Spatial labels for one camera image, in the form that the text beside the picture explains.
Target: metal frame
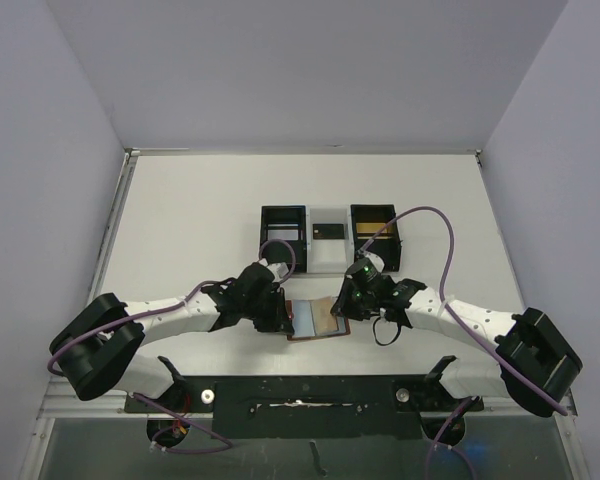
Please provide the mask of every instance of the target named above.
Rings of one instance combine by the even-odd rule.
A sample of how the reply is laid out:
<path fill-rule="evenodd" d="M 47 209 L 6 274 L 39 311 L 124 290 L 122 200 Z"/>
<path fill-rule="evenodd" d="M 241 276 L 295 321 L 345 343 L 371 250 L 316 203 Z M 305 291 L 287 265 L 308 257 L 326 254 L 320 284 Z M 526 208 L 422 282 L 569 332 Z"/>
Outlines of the metal frame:
<path fill-rule="evenodd" d="M 94 272 L 94 277 L 91 283 L 91 287 L 88 295 L 88 302 L 93 300 L 102 287 L 104 276 L 106 274 L 109 259 L 111 257 L 111 251 L 115 242 L 116 233 L 122 213 L 124 210 L 124 204 L 131 186 L 133 179 L 133 173 L 136 167 L 138 157 L 140 156 L 165 156 L 165 155 L 210 155 L 210 154 L 232 154 L 232 155 L 273 155 L 273 154 L 423 154 L 432 152 L 409 152 L 405 149 L 397 150 L 386 150 L 378 148 L 344 148 L 342 145 L 328 145 L 317 148 L 298 148 L 298 149 L 254 149 L 252 151 L 199 151 L 190 149 L 126 149 L 122 170 L 118 179 L 116 187 L 115 197 L 107 226 L 104 232 L 102 245 L 98 254 L 98 260 Z M 458 153 L 475 153 L 476 150 L 468 151 L 449 151 L 449 152 L 436 152 L 437 154 L 458 154 Z M 509 252 L 506 244 L 504 249 L 509 258 Z M 517 283 L 517 279 L 514 275 L 516 287 L 518 289 L 518 295 L 522 299 L 520 288 Z M 92 400 L 90 402 L 80 401 L 75 392 L 73 391 L 70 384 L 65 379 L 51 378 L 47 387 L 46 394 L 44 396 L 39 415 L 37 417 L 36 426 L 33 432 L 33 438 L 29 445 L 29 450 L 25 457 L 21 472 L 20 480 L 35 480 L 39 477 L 47 446 L 49 444 L 49 437 L 51 436 L 54 421 L 57 418 L 169 418 L 163 414 L 128 414 L 124 412 L 126 395 L 123 392 L 109 392 L 104 396 Z M 484 402 L 485 410 L 482 412 L 471 413 L 472 416 L 517 416 L 517 415 L 530 415 L 528 412 L 519 407 L 513 400 L 510 399 L 489 399 Z M 577 410 L 575 402 L 573 401 L 573 395 L 569 392 L 565 396 L 562 402 L 570 412 L 568 417 L 562 417 L 555 415 L 554 419 L 562 440 L 567 461 L 571 469 L 574 480 L 589 480 L 589 473 L 587 469 L 586 460 L 575 430 L 574 417 L 577 416 Z M 192 418 L 213 418 L 212 414 L 190 414 Z M 427 414 L 426 417 L 442 417 L 446 414 Z"/>

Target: gray wall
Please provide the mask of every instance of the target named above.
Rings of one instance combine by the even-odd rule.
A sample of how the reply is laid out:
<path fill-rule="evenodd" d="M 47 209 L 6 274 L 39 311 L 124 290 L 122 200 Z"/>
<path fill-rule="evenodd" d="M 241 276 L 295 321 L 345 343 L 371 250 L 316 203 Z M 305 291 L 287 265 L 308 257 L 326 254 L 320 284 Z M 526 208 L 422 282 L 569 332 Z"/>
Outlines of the gray wall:
<path fill-rule="evenodd" d="M 0 479 L 84 304 L 122 148 L 43 0 L 0 0 Z"/>
<path fill-rule="evenodd" d="M 525 301 L 581 355 L 578 430 L 600 479 L 600 0 L 566 7 L 486 147 Z"/>
<path fill-rule="evenodd" d="M 484 146 L 566 0 L 47 0 L 129 147 Z"/>

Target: cable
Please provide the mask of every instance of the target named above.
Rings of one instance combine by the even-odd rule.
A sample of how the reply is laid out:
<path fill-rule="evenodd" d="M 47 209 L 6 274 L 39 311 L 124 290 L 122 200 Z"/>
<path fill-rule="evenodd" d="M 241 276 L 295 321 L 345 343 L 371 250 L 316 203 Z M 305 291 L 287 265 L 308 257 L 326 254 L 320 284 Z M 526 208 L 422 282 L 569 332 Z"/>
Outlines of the cable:
<path fill-rule="evenodd" d="M 376 320 L 373 322 L 373 326 L 371 327 L 372 330 L 373 330 L 373 339 L 376 341 L 377 345 L 380 345 L 381 347 L 388 347 L 392 343 L 395 343 L 395 341 L 398 340 L 398 337 L 400 337 L 400 333 L 402 332 L 402 325 L 400 325 L 399 323 L 397 324 L 398 325 L 398 331 L 396 332 L 395 337 L 393 337 L 393 339 L 389 343 L 382 343 L 382 342 L 380 342 L 380 340 L 378 340 L 378 335 L 376 334 L 376 324 L 380 320 L 382 320 L 382 317 L 376 318 Z"/>
<path fill-rule="evenodd" d="M 473 402 L 473 399 L 471 397 L 465 398 L 460 403 L 460 405 L 458 405 L 458 407 L 453 412 L 451 412 L 451 415 L 449 415 L 447 417 L 447 419 L 444 421 L 444 423 L 440 427 L 440 430 L 438 430 L 438 433 L 436 433 L 436 436 L 433 438 L 433 442 L 431 443 L 431 446 L 429 447 L 429 451 L 427 452 L 427 457 L 424 460 L 424 478 L 425 478 L 425 480 L 429 480 L 429 465 L 431 464 L 431 457 L 433 455 L 433 451 L 436 449 L 436 446 L 438 445 L 438 442 L 440 441 L 440 438 L 442 437 L 444 432 L 447 430 L 447 427 L 449 427 L 449 425 L 451 424 L 453 419 L 456 418 L 458 415 L 464 414 L 466 407 L 468 407 L 471 402 Z M 476 472 L 473 468 L 473 465 L 471 465 L 469 458 L 463 452 L 460 452 L 460 450 L 456 450 L 456 453 L 458 455 L 460 455 L 462 457 L 462 459 L 466 462 L 466 464 L 469 466 L 469 470 L 471 470 L 471 477 L 475 480 L 477 478 Z"/>
<path fill-rule="evenodd" d="M 407 215 L 409 215 L 411 213 L 420 212 L 420 211 L 429 211 L 429 212 L 438 214 L 438 216 L 440 216 L 442 218 L 442 220 L 444 221 L 445 225 L 447 226 L 447 230 L 449 231 L 449 253 L 447 254 L 447 261 L 445 262 L 444 270 L 442 271 L 442 277 L 440 278 L 440 288 L 439 288 L 440 300 L 442 300 L 442 303 L 445 303 L 446 297 L 444 294 L 444 287 L 445 287 L 445 284 L 447 283 L 447 276 L 449 275 L 449 268 L 451 267 L 451 260 L 453 260 L 453 251 L 455 249 L 455 235 L 453 233 L 453 227 L 451 226 L 451 222 L 449 221 L 449 218 L 444 213 L 442 213 L 440 210 L 438 210 L 437 208 L 429 207 L 429 206 L 422 206 L 422 207 L 415 207 L 410 210 L 407 210 L 406 212 L 401 213 L 400 215 L 396 216 L 394 219 L 387 222 L 376 233 L 374 233 L 373 236 L 365 242 L 365 244 L 362 246 L 360 251 L 365 252 L 369 248 L 369 246 L 374 242 L 374 240 L 382 232 L 384 232 L 387 228 L 389 228 L 391 225 L 396 223 L 402 217 L 406 217 Z M 478 345 L 480 345 L 489 355 L 491 355 L 500 364 L 500 366 L 502 366 L 502 368 L 507 370 L 520 383 L 522 383 L 525 387 L 529 388 L 529 390 L 531 390 L 533 393 L 535 393 L 540 398 L 542 398 L 545 402 L 547 402 L 551 406 L 551 408 L 556 410 L 560 415 L 564 415 L 564 416 L 568 415 L 566 408 L 564 408 L 562 405 L 560 405 L 559 402 L 557 402 L 553 398 L 551 398 L 551 396 L 549 396 L 546 392 L 544 392 L 540 387 L 538 387 L 536 384 L 534 384 L 533 382 L 528 380 L 524 375 L 522 375 L 520 372 L 518 372 L 518 370 L 516 370 L 509 362 L 507 362 L 504 358 L 502 358 L 496 352 L 495 348 L 493 348 L 486 339 L 482 338 L 480 335 L 475 333 L 473 331 L 473 329 L 471 329 L 466 323 L 464 323 L 462 318 L 460 318 L 460 316 L 455 312 L 455 310 L 453 310 L 451 305 L 446 303 L 445 309 L 447 310 L 447 312 L 449 312 L 449 315 L 451 315 L 451 317 L 456 321 L 456 323 L 458 325 L 460 325 L 460 327 L 465 332 L 467 332 L 467 334 L 469 334 L 469 336 L 471 338 L 473 338 L 478 343 Z"/>
<path fill-rule="evenodd" d="M 130 396 L 132 398 L 135 398 L 136 400 L 141 401 L 142 403 L 144 403 L 150 407 L 155 408 L 156 410 L 160 410 L 162 413 L 166 413 L 167 415 L 175 418 L 176 420 L 178 420 L 182 423 L 186 423 L 187 425 L 189 425 L 197 430 L 200 430 L 208 435 L 211 435 L 216 440 L 220 440 L 222 443 L 224 443 L 224 446 L 222 446 L 222 447 L 203 448 L 200 450 L 184 450 L 181 448 L 165 448 L 164 449 L 165 452 L 175 453 L 175 454 L 180 454 L 180 455 L 204 455 L 207 453 L 224 452 L 225 450 L 229 450 L 230 448 L 232 448 L 234 446 L 233 442 L 231 440 L 229 440 L 228 438 L 225 438 L 222 435 L 219 435 L 219 434 L 215 433 L 214 431 L 209 430 L 206 427 L 203 427 L 199 423 L 193 422 L 193 421 L 189 420 L 188 418 L 183 417 L 182 415 L 179 415 L 176 412 L 173 412 L 173 411 L 169 410 L 168 408 L 163 407 L 159 403 L 154 402 L 150 398 L 147 398 L 140 393 L 132 393 L 132 394 L 130 394 Z M 158 430 L 158 432 L 156 432 L 156 434 L 151 438 L 151 441 L 155 442 L 156 439 L 160 435 L 167 432 L 168 430 L 171 430 L 171 428 L 172 427 L 166 427 L 166 428 L 163 428 L 162 430 Z"/>
<path fill-rule="evenodd" d="M 49 372 L 54 375 L 57 375 L 59 377 L 64 377 L 64 374 L 60 370 L 56 370 L 55 368 L 53 368 L 53 366 L 58 361 L 58 359 L 60 357 L 62 357 L 62 355 L 64 355 L 68 350 L 75 347 L 80 342 L 84 342 L 85 340 L 87 340 L 91 337 L 94 337 L 94 336 L 98 335 L 99 333 L 106 332 L 107 330 L 111 330 L 113 328 L 119 327 L 121 325 L 124 325 L 125 323 L 133 322 L 134 320 L 140 320 L 141 318 L 149 317 L 151 315 L 160 315 L 163 313 L 169 313 L 169 312 L 173 312 L 174 310 L 178 310 L 179 308 L 184 307 L 189 302 L 189 300 L 191 300 L 193 298 L 193 296 L 200 291 L 200 289 L 202 287 L 204 287 L 205 285 L 210 285 L 210 284 L 214 284 L 214 283 L 216 283 L 216 282 L 213 282 L 211 280 L 205 280 L 204 282 L 200 282 L 198 285 L 196 285 L 194 287 L 193 290 L 191 290 L 191 292 L 189 292 L 189 294 L 186 297 L 184 297 L 184 300 L 182 300 L 174 305 L 171 305 L 170 307 L 157 308 L 156 310 L 147 310 L 146 312 L 136 313 L 135 315 L 130 315 L 128 317 L 114 320 L 113 322 L 109 322 L 106 325 L 102 325 L 101 327 L 97 327 L 97 328 L 94 328 L 93 330 L 89 330 L 88 332 L 83 333 L 82 335 L 71 340 L 66 345 L 63 345 L 62 347 L 60 347 L 58 349 L 58 351 L 51 356 L 51 358 L 47 362 L 47 370 L 49 370 Z"/>
<path fill-rule="evenodd" d="M 282 240 L 280 238 L 272 238 L 272 239 L 264 242 L 262 245 L 260 245 L 260 250 L 258 250 L 258 258 L 260 260 L 262 260 L 262 254 L 264 252 L 264 248 L 267 245 L 270 245 L 272 243 L 281 243 L 289 249 L 289 252 L 291 252 L 291 268 L 289 269 L 289 272 L 287 272 L 287 274 L 280 279 L 279 283 L 282 285 L 284 282 L 289 280 L 291 275 L 293 275 L 293 272 L 296 270 L 296 252 L 293 250 L 293 247 L 291 246 L 291 244 L 289 244 L 289 242 L 285 242 L 284 240 Z"/>

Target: wall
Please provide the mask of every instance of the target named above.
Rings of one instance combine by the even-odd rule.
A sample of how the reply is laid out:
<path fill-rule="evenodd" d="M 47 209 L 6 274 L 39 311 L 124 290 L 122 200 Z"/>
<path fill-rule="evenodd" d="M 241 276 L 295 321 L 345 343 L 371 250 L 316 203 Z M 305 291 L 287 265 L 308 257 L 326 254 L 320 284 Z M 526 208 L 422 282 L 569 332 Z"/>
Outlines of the wall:
<path fill-rule="evenodd" d="M 0 479 L 86 300 L 123 151 L 42 0 L 0 0 Z"/>
<path fill-rule="evenodd" d="M 125 146 L 483 146 L 566 0 L 47 0 Z"/>
<path fill-rule="evenodd" d="M 567 5 L 485 152 L 525 301 L 584 361 L 577 423 L 600 479 L 600 0 Z"/>

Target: purple cable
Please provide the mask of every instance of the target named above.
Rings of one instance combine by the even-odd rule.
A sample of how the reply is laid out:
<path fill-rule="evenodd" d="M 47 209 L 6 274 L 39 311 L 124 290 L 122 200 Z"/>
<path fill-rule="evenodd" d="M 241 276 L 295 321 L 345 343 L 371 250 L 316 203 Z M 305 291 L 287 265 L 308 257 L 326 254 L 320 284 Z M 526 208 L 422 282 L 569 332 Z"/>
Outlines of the purple cable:
<path fill-rule="evenodd" d="M 213 283 L 216 282 L 213 282 L 211 280 L 205 280 L 204 282 L 200 282 L 198 285 L 195 286 L 193 290 L 191 290 L 191 292 L 189 292 L 189 294 L 186 297 L 184 297 L 184 300 L 176 303 L 175 305 L 171 305 L 170 307 L 158 308 L 156 310 L 148 310 L 146 312 L 136 313 L 135 315 L 130 315 L 128 317 L 114 320 L 113 322 L 109 322 L 106 325 L 94 328 L 93 330 L 89 330 L 87 333 L 83 333 L 77 338 L 71 340 L 66 345 L 63 345 L 60 349 L 58 349 L 56 353 L 52 355 L 52 357 L 47 362 L 47 370 L 49 370 L 49 372 L 51 372 L 54 375 L 64 377 L 63 373 L 60 370 L 56 370 L 55 368 L 53 368 L 53 366 L 58 361 L 58 359 L 62 357 L 62 355 L 64 355 L 68 350 L 70 350 L 80 342 L 84 342 L 85 340 L 95 335 L 98 335 L 99 333 L 106 332 L 107 330 L 119 327 L 120 325 L 124 325 L 125 323 L 133 322 L 134 320 L 139 320 L 141 318 L 149 317 L 151 315 L 160 315 L 162 313 L 169 313 L 173 312 L 174 310 L 178 310 L 179 308 L 182 308 L 187 302 L 189 302 L 189 300 L 191 300 L 193 296 L 196 293 L 198 293 L 202 287 Z"/>
<path fill-rule="evenodd" d="M 407 215 L 409 215 L 411 213 L 420 212 L 420 211 L 429 211 L 429 212 L 437 213 L 442 218 L 442 220 L 444 221 L 444 223 L 447 226 L 447 230 L 449 231 L 449 254 L 447 255 L 447 261 L 444 265 L 444 270 L 442 271 L 442 277 L 440 278 L 440 288 L 439 288 L 440 300 L 442 300 L 442 302 L 444 303 L 446 301 L 446 297 L 444 294 L 444 286 L 447 283 L 447 276 L 449 275 L 449 268 L 451 267 L 451 260 L 453 260 L 453 251 L 455 249 L 456 240 L 455 240 L 455 235 L 453 233 L 453 227 L 451 226 L 451 222 L 449 221 L 449 218 L 447 218 L 447 216 L 444 213 L 442 213 L 440 210 L 438 210 L 437 208 L 422 206 L 422 207 L 415 207 L 410 210 L 407 210 L 406 212 L 401 213 L 400 215 L 396 216 L 394 219 L 387 222 L 376 233 L 374 233 L 373 236 L 365 242 L 365 244 L 362 246 L 362 248 L 360 250 L 362 252 L 366 251 L 367 248 L 369 248 L 369 246 L 373 243 L 373 241 L 382 232 L 384 232 L 387 228 L 389 228 L 391 225 L 396 223 L 402 217 L 406 217 Z M 491 355 L 500 364 L 500 366 L 502 366 L 502 368 L 507 370 L 520 383 L 522 383 L 525 387 L 529 388 L 529 390 L 531 390 L 533 393 L 535 393 L 540 398 L 542 398 L 545 402 L 547 402 L 551 406 L 551 408 L 553 408 L 555 411 L 557 411 L 560 415 L 564 415 L 564 416 L 568 415 L 566 408 L 564 408 L 562 405 L 560 405 L 559 402 L 556 402 L 553 398 L 551 398 L 551 396 L 549 396 L 547 393 L 545 393 L 536 384 L 534 384 L 533 382 L 531 382 L 527 378 L 525 378 L 524 375 L 522 375 L 520 372 L 518 372 L 518 370 L 516 370 L 509 362 L 507 362 L 504 358 L 502 358 L 496 352 L 495 348 L 493 348 L 491 346 L 491 344 L 489 343 L 488 340 L 482 338 L 480 335 L 475 333 L 473 331 L 473 329 L 471 329 L 469 327 L 469 325 L 464 323 L 462 318 L 460 318 L 460 316 L 455 312 L 455 310 L 453 310 L 453 308 L 451 308 L 451 305 L 449 305 L 448 303 L 445 304 L 445 309 L 447 310 L 447 312 L 449 312 L 449 315 L 451 315 L 451 317 L 456 321 L 456 323 L 458 325 L 460 325 L 460 327 L 465 332 L 467 332 L 467 334 L 469 334 L 469 336 L 471 338 L 473 338 L 478 343 L 478 345 L 480 345 L 489 355 Z"/>
<path fill-rule="evenodd" d="M 451 424 L 453 419 L 455 417 L 457 417 L 458 415 L 460 415 L 464 411 L 464 409 L 467 407 L 467 405 L 469 405 L 471 402 L 472 402 L 471 397 L 465 398 L 460 403 L 460 405 L 458 405 L 458 407 L 451 413 L 451 415 L 449 415 L 449 417 L 447 417 L 447 419 L 444 421 L 444 423 L 440 427 L 440 430 L 438 430 L 438 433 L 436 433 L 436 436 L 434 437 L 433 442 L 431 443 L 431 446 L 429 447 L 429 451 L 427 452 L 427 457 L 424 460 L 424 478 L 425 478 L 425 480 L 429 480 L 429 465 L 431 464 L 431 457 L 433 456 L 433 451 L 436 449 L 436 445 L 438 445 L 438 442 L 440 441 L 442 434 L 445 432 L 447 427 L 449 427 L 449 425 Z M 454 450 L 465 461 L 465 463 L 469 467 L 469 470 L 471 471 L 471 478 L 473 478 L 473 480 L 476 480 L 478 477 L 476 475 L 475 469 L 473 468 L 473 465 L 471 465 L 471 462 L 469 461 L 469 457 L 467 457 L 465 455 L 465 453 L 461 452 L 460 450 L 456 450 L 453 448 L 452 448 L 452 450 Z"/>
<path fill-rule="evenodd" d="M 282 240 L 280 238 L 272 238 L 271 240 L 267 240 L 262 245 L 260 245 L 260 250 L 258 251 L 259 259 L 262 260 L 262 253 L 264 252 L 264 248 L 267 245 L 270 245 L 272 243 L 281 243 L 285 247 L 287 247 L 289 249 L 289 251 L 291 252 L 291 268 L 289 269 L 289 272 L 280 279 L 280 284 L 283 284 L 284 282 L 289 280 L 289 278 L 291 277 L 291 275 L 293 275 L 293 272 L 296 269 L 296 252 L 293 251 L 293 247 L 288 242 L 285 242 L 284 240 Z"/>
<path fill-rule="evenodd" d="M 195 423 L 195 422 L 189 420 L 188 418 L 183 417 L 182 415 L 179 415 L 176 412 L 173 412 L 173 411 L 169 410 L 168 408 L 163 407 L 162 405 L 154 402 L 150 398 L 147 398 L 144 395 L 141 395 L 140 393 L 134 393 L 131 396 L 133 398 L 135 398 L 136 400 L 139 400 L 142 403 L 155 408 L 156 410 L 160 410 L 162 413 L 166 413 L 167 415 L 175 418 L 176 420 L 180 420 L 182 423 L 186 423 L 187 425 L 190 425 L 191 427 L 193 427 L 197 430 L 200 430 L 201 432 L 211 435 L 216 440 L 220 440 L 222 443 L 224 443 L 224 446 L 222 446 L 222 447 L 203 448 L 200 450 L 183 450 L 181 448 L 166 448 L 165 452 L 175 453 L 178 455 L 205 455 L 207 453 L 224 452 L 225 450 L 229 450 L 230 448 L 233 448 L 233 442 L 231 440 L 229 440 L 228 438 L 225 438 L 222 435 L 218 435 L 214 431 L 209 430 L 206 427 L 203 427 L 199 423 Z M 167 427 L 167 428 L 163 428 L 162 430 L 158 430 L 158 432 L 153 437 L 151 437 L 151 441 L 155 442 L 156 439 L 160 435 L 162 435 L 164 432 L 166 432 L 168 430 L 171 430 L 171 428 L 172 427 Z"/>

